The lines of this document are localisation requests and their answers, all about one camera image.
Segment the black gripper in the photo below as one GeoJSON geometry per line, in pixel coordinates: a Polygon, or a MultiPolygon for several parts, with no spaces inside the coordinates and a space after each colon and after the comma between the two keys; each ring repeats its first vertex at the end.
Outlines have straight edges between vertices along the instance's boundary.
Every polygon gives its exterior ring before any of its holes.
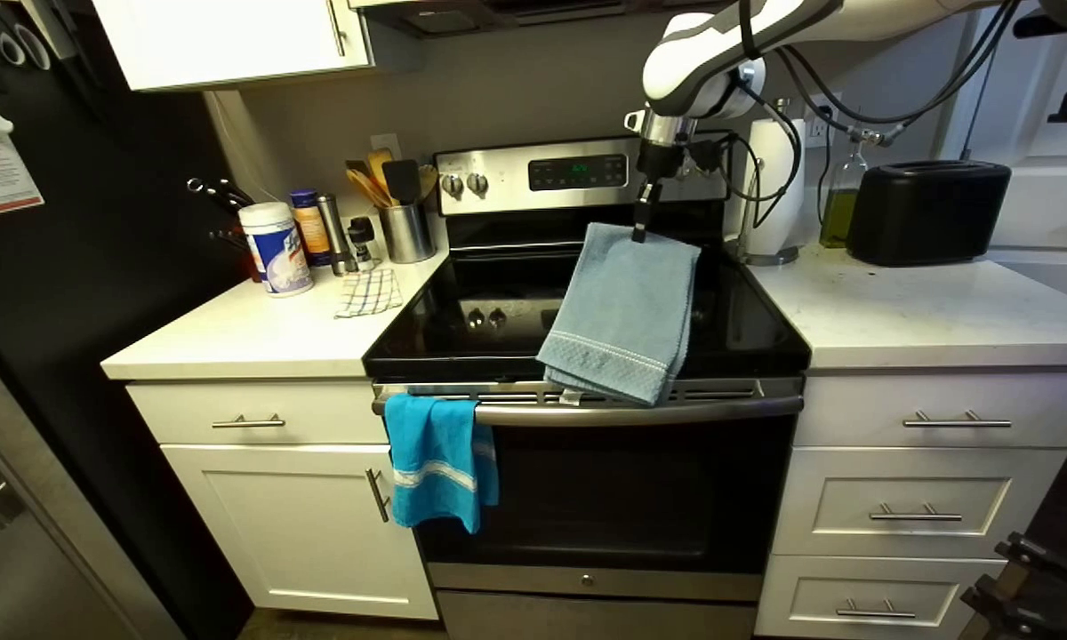
{"type": "Polygon", "coordinates": [[[633,205],[633,225],[628,225],[628,239],[644,243],[646,239],[646,225],[650,225],[650,211],[653,211],[653,184],[664,179],[677,179],[682,167],[687,147],[653,147],[653,143],[639,143],[638,149],[638,171],[644,175],[638,205],[633,205]]]}

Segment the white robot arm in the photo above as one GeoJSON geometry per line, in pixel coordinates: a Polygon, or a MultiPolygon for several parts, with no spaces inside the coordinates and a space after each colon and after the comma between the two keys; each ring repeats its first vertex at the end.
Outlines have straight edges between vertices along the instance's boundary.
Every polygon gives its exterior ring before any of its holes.
{"type": "Polygon", "coordinates": [[[779,56],[789,75],[804,71],[813,89],[857,126],[911,128],[955,100],[991,56],[1020,0],[730,0],[720,15],[677,15],[644,56],[644,108],[626,117],[639,134],[638,171],[644,175],[633,233],[646,232],[663,184],[678,171],[687,134],[721,109],[735,92],[762,100],[755,75],[779,56]],[[995,17],[963,53],[943,89],[908,115],[857,115],[818,77],[800,43],[857,43],[908,36],[949,15],[991,8],[995,17]]]}

